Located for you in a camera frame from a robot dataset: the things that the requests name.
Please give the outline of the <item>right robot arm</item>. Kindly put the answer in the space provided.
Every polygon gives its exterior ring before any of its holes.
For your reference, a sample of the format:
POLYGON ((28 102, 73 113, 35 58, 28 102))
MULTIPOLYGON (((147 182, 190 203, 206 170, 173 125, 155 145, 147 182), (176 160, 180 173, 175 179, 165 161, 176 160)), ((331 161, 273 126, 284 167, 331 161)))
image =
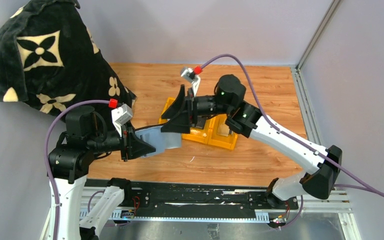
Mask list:
POLYGON ((225 124, 239 135, 270 145, 301 166, 303 172, 287 178, 275 178, 267 187, 264 201, 278 209, 286 200, 299 195, 329 198, 339 175, 342 150, 327 148, 306 140, 274 122, 258 107, 246 102, 246 87, 233 74, 219 78, 214 95, 194 96, 180 87, 174 102, 163 112, 162 132, 190 133, 199 117, 225 115, 225 124))

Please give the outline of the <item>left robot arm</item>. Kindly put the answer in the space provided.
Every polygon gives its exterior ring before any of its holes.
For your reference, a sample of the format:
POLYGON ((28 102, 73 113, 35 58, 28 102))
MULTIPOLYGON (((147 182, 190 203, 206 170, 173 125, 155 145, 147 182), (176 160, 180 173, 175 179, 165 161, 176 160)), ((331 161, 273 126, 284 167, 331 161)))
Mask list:
POLYGON ((48 225, 47 237, 50 240, 97 240, 118 206, 132 207, 136 213, 148 202, 133 190, 131 181, 112 178, 98 202, 81 218, 81 199, 90 165, 104 154, 116 151, 121 152, 123 161, 128 161, 157 153, 164 147, 151 145, 148 138, 137 134, 130 122, 133 112, 127 104, 111 110, 114 130, 109 130, 105 121, 97 128, 95 119, 103 117, 91 100, 70 106, 60 116, 65 118, 66 130, 53 150, 44 151, 53 219, 48 225))

